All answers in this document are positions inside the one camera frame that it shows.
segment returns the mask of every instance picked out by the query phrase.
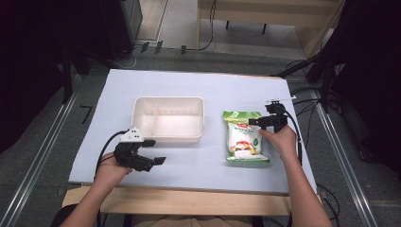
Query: hand-mounted device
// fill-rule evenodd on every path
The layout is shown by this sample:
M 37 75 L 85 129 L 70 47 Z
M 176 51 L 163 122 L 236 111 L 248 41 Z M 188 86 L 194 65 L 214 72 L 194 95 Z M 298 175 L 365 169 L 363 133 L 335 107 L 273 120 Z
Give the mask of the hand-mounted device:
M 271 100 L 270 105 L 266 105 L 266 110 L 269 112 L 269 116 L 262 116 L 257 119 L 250 118 L 248 119 L 248 124 L 259 126 L 263 130 L 266 127 L 273 126 L 274 132 L 280 131 L 285 125 L 288 124 L 288 117 L 291 119 L 292 124 L 294 125 L 295 131 L 297 133 L 297 140 L 298 140 L 298 159 L 302 165 L 302 141 L 301 141 L 301 134 L 298 130 L 298 126 L 295 123 L 294 118 L 289 114 L 283 104 L 280 103 L 280 99 Z
M 262 116 L 257 119 L 250 118 L 248 124 L 259 126 L 263 130 L 266 127 L 273 126 L 274 132 L 280 131 L 287 123 L 287 115 L 284 115 L 286 108 L 279 101 L 272 101 L 270 105 L 266 105 L 269 116 Z
M 141 147 L 153 147 L 156 141 L 145 140 L 137 128 L 133 128 L 118 138 L 118 145 L 115 147 L 115 160 L 121 165 L 135 169 L 136 171 L 149 172 L 153 166 L 162 165 L 166 157 L 149 159 L 138 154 Z

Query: gray floor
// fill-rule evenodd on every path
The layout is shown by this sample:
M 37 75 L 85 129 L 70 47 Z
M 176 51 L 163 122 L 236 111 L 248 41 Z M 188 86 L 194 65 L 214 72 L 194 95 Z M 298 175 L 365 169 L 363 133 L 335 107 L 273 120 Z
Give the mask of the gray floor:
M 194 21 L 190 16 L 194 15 L 196 2 L 196 0 L 168 1 L 166 17 L 160 34 L 160 40 L 164 41 L 164 47 L 180 48 L 182 44 L 186 44 L 188 48 L 195 47 Z M 184 7 L 185 10 L 176 8 L 177 6 Z M 177 17 L 180 15 L 182 17 L 187 15 L 192 19 L 177 23 Z M 208 22 L 202 22 L 202 25 L 207 28 Z M 262 39 L 264 37 L 258 34 L 261 28 L 262 25 L 234 23 L 229 30 L 225 30 L 225 22 L 216 22 L 216 47 L 211 45 L 209 51 L 191 52 L 185 55 L 180 55 L 179 50 L 164 50 L 158 55 L 154 55 L 150 51 L 142 54 L 136 53 L 136 64 L 132 69 L 269 75 L 283 71 L 292 60 L 305 58 L 296 36 L 294 37 L 293 28 L 268 26 L 265 36 L 268 35 L 270 38 L 267 41 L 264 41 Z M 229 36 L 229 41 L 224 40 L 224 37 Z M 202 42 L 206 44 L 209 37 L 210 34 L 202 33 Z M 132 65 L 133 57 L 129 57 L 121 63 Z M 76 186 L 67 182 L 68 175 L 94 113 L 92 111 L 89 118 L 82 123 L 88 110 L 80 106 L 96 106 L 108 74 L 108 70 L 103 66 L 95 62 L 92 62 L 92 66 L 90 75 L 83 77 L 77 99 L 47 157 L 43 171 L 32 191 L 29 192 L 21 214 L 17 216 L 15 226 L 48 226 L 61 207 L 63 191 Z M 287 80 L 290 91 L 308 86 L 302 71 L 288 77 Z M 297 100 L 303 100 L 311 98 L 311 94 L 309 91 L 305 91 L 297 94 L 297 97 Z M 26 129 L 20 141 L 0 154 L 0 193 L 2 195 L 0 217 L 6 213 L 18 185 L 24 179 L 30 164 L 41 148 L 42 141 L 61 108 L 61 99 L 62 90 L 48 102 L 43 111 Z M 304 105 L 296 105 L 296 110 L 300 111 Z M 298 116 L 298 121 L 304 139 L 309 133 L 307 153 L 316 182 L 328 188 L 339 199 L 341 226 L 363 226 L 362 218 L 340 170 L 335 151 L 327 137 L 321 118 L 316 111 L 311 117 L 310 114 L 311 112 L 301 114 Z M 357 181 L 371 204 L 377 225 L 399 225 L 401 222 L 401 216 L 399 216 L 401 214 L 401 183 L 396 174 L 380 163 L 367 164 L 361 161 L 356 142 L 342 117 L 335 111 L 330 111 L 329 116 L 356 173 Z M 328 214 L 332 216 L 327 205 L 324 206 Z M 284 225 L 287 223 L 287 217 L 270 218 L 275 218 Z M 121 215 L 111 215 L 106 226 L 121 226 L 121 222 Z M 276 225 L 265 218 L 265 226 Z

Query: snack bag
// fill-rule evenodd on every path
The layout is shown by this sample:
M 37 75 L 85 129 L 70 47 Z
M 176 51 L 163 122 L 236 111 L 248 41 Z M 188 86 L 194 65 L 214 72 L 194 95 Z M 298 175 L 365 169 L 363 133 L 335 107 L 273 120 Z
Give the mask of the snack bag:
M 269 158 L 260 154 L 262 136 L 259 127 L 248 125 L 249 118 L 259 118 L 259 112 L 224 112 L 227 122 L 227 148 L 230 155 L 227 161 L 269 162 Z

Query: person's right hand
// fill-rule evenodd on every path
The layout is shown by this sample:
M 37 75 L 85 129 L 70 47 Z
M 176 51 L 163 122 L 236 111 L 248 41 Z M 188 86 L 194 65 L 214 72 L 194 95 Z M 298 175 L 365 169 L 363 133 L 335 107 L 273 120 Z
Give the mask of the person's right hand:
M 295 148 L 296 134 L 290 126 L 284 126 L 277 133 L 265 130 L 260 130 L 259 133 L 271 142 L 274 148 L 280 153 L 281 159 L 297 157 Z

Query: person's lap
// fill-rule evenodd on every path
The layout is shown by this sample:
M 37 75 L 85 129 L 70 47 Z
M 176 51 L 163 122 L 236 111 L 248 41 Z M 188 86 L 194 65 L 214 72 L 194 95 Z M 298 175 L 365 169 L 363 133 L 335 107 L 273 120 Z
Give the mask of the person's lap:
M 238 216 L 133 216 L 132 227 L 252 227 L 251 217 Z

